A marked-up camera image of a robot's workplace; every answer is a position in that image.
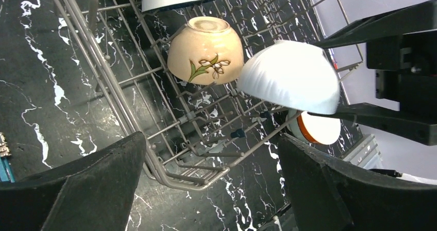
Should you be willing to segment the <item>cream white round bowl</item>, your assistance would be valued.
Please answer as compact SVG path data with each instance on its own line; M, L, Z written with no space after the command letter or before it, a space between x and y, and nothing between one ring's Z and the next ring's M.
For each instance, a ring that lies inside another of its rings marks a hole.
M170 42L167 68L177 78L198 85L236 80L244 65L243 45L225 20L198 16Z

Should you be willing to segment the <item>white ribbed bowl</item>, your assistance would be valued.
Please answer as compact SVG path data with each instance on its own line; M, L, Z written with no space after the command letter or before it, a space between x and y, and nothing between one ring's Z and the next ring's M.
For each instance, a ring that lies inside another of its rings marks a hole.
M324 50L291 40L278 40L249 58L237 88L273 104L317 114L334 114L341 93Z

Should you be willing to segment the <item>orange striped bowl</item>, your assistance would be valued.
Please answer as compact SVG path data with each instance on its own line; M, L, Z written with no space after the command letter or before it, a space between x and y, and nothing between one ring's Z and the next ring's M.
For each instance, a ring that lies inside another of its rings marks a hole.
M331 145L341 133L341 121L335 118L310 115L306 111L292 119L287 129L298 140L306 143Z

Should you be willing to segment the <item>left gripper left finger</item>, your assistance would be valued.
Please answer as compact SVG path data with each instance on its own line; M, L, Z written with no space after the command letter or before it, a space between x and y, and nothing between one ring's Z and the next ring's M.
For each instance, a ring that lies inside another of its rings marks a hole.
M1 183L1 230L124 230L145 157L135 132L62 166Z

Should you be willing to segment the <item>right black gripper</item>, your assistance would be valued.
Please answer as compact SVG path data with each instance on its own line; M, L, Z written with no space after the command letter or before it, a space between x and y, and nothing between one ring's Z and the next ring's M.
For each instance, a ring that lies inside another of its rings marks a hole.
M358 103L316 117L348 120L427 146L436 145L436 0L356 20L314 42L320 48L366 43L366 66L375 70L376 98L399 111Z

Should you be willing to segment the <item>grey mat blue edge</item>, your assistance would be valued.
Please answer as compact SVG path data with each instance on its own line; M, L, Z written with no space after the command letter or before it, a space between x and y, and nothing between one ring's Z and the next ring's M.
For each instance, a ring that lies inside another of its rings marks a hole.
M3 133L1 133L1 182L15 182L8 158L11 156L8 143Z

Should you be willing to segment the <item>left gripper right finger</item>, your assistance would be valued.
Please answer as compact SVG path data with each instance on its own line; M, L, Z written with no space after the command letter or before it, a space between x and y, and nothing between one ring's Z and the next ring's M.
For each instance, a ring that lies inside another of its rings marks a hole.
M299 230L436 230L436 186L367 170L283 134L278 155Z

